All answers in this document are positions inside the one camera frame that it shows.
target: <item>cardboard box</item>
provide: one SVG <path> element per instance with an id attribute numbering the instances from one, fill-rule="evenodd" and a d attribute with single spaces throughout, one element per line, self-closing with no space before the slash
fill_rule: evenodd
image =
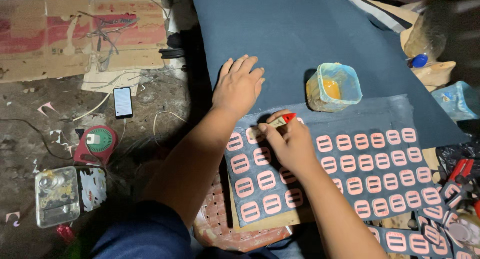
<path id="1" fill-rule="evenodd" d="M 98 29 L 118 55 L 103 37 L 97 51 L 99 36 L 88 34 Z M 150 0 L 0 1 L 0 83 L 84 74 L 92 54 L 101 71 L 161 68 L 166 43 L 162 9 Z"/>

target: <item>white plug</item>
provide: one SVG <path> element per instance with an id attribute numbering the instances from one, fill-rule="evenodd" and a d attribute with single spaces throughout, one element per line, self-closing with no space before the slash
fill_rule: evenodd
<path id="1" fill-rule="evenodd" d="M 100 135 L 89 133 L 87 134 L 86 142 L 88 145 L 90 144 L 98 145 L 100 143 Z"/>

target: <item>person's left hand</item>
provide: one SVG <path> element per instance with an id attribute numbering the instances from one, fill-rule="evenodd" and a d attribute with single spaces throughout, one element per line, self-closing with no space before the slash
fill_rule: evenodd
<path id="1" fill-rule="evenodd" d="M 244 55 L 235 62 L 230 58 L 220 70 L 219 82 L 213 92 L 212 109 L 224 109 L 237 120 L 253 107 L 265 78 L 265 70 L 256 68 L 257 57 Z"/>

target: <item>person's right hand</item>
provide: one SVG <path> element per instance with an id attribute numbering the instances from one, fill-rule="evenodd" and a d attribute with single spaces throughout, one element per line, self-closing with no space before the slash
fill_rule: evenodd
<path id="1" fill-rule="evenodd" d="M 291 113 L 284 109 L 272 114 L 267 123 L 272 122 L 276 118 Z M 312 138 L 308 127 L 300 123 L 296 118 L 289 123 L 279 127 L 285 131 L 283 136 L 276 130 L 276 128 L 266 124 L 260 123 L 258 128 L 264 133 L 266 139 L 270 143 L 283 167 L 290 170 L 297 177 L 302 172 L 309 169 L 317 169 L 320 166 L 312 143 Z"/>

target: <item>yellow glue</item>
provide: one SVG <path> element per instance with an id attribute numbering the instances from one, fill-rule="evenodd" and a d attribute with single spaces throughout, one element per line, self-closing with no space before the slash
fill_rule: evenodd
<path id="1" fill-rule="evenodd" d="M 340 89 L 339 84 L 337 84 L 334 80 L 323 79 L 323 88 L 325 89 L 325 93 L 335 99 L 340 99 Z"/>

